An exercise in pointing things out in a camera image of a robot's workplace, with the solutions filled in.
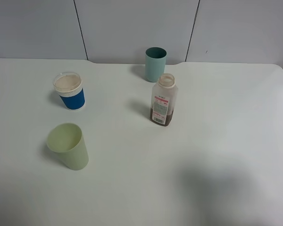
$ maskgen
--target white table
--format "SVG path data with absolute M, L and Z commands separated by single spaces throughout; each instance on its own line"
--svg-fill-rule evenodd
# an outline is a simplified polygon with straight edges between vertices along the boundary
M 143 65 L 0 59 L 0 226 L 283 226 L 283 70 L 166 66 L 179 88 L 168 127 L 152 123 Z M 86 107 L 52 87 L 79 73 Z M 90 161 L 72 171 L 48 132 L 78 124 Z

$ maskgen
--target bottle label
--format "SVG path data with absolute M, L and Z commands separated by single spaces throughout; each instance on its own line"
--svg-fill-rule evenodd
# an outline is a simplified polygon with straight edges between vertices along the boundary
M 170 98 L 165 96 L 154 96 L 152 120 L 160 124 L 166 123 Z

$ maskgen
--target cup rim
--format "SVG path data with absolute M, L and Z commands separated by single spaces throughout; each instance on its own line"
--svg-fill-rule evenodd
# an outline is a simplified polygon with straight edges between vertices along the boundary
M 68 73 L 74 74 L 74 75 L 78 76 L 80 80 L 79 80 L 75 85 L 73 85 L 73 86 L 71 86 L 71 87 L 68 87 L 67 89 L 70 89 L 69 91 L 61 91 L 61 90 L 60 90 L 61 88 L 59 88 L 59 87 L 56 86 L 57 77 L 59 77 L 59 76 L 62 75 L 62 76 L 60 77 L 60 78 L 62 78 L 62 77 L 64 77 L 64 76 L 66 76 Z M 76 89 L 78 89 L 78 88 L 80 87 L 81 83 L 82 83 L 82 79 L 81 79 L 80 75 L 77 74 L 77 73 L 75 73 L 75 72 L 62 72 L 62 73 L 58 74 L 58 75 L 53 79 L 53 82 L 52 82 L 52 84 L 53 84 L 55 90 L 58 91 L 58 92 L 60 92 L 60 93 L 73 92 L 73 91 L 75 91 Z
M 163 51 L 164 56 L 163 56 L 163 57 L 160 57 L 160 58 L 149 56 L 149 51 L 154 50 L 154 49 L 159 50 L 159 51 Z M 163 48 L 161 48 L 161 47 L 151 47 L 151 48 L 149 48 L 149 49 L 146 50 L 146 55 L 147 55 L 148 57 L 150 57 L 151 59 L 162 59 L 162 58 L 165 58 L 165 57 L 166 57 L 166 54 L 167 54 L 166 50 L 163 49 Z
M 58 127 L 60 127 L 60 126 L 64 126 L 64 125 L 75 125 L 75 126 L 80 130 L 80 132 L 81 132 L 81 138 L 80 138 L 79 142 L 77 142 L 77 144 L 76 144 L 73 148 L 71 148 L 71 149 L 69 149 L 69 150 L 66 150 L 66 151 L 62 151 L 62 152 L 56 152 L 56 151 L 52 150 L 52 149 L 50 148 L 50 146 L 48 145 L 48 139 L 49 139 L 50 134 L 51 134 L 56 128 L 58 128 Z M 77 147 L 77 146 L 79 145 L 79 143 L 81 142 L 82 138 L 83 138 L 82 129 L 81 129 L 77 124 L 74 124 L 74 123 L 71 123 L 71 122 L 66 122 L 66 123 L 62 123 L 62 124 L 57 125 L 55 128 L 53 128 L 53 129 L 49 132 L 49 134 L 48 134 L 48 136 L 47 136 L 47 139 L 46 139 L 46 145 L 47 145 L 47 147 L 48 147 L 52 152 L 63 154 L 63 153 L 68 153 L 68 152 L 72 151 L 75 147 Z

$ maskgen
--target bottle cap opening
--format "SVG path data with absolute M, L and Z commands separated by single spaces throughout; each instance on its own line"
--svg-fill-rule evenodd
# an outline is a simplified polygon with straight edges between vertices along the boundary
M 158 84 L 164 88 L 172 88 L 175 85 L 175 78 L 172 74 L 164 73 L 160 76 Z

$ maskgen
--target brown liquid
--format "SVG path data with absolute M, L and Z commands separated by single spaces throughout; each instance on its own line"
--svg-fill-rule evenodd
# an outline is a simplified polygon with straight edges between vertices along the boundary
M 153 115 L 153 108 L 151 108 L 151 112 L 150 112 L 150 119 L 152 122 L 154 122 L 155 124 L 158 124 L 160 126 L 168 126 L 170 124 L 170 121 L 172 120 L 172 117 L 173 117 L 173 112 L 174 112 L 174 109 L 172 110 L 172 113 L 171 114 L 167 114 L 166 115 L 166 123 L 163 125 L 163 124 L 160 124 L 159 122 L 157 121 L 154 121 L 152 120 L 152 115 Z

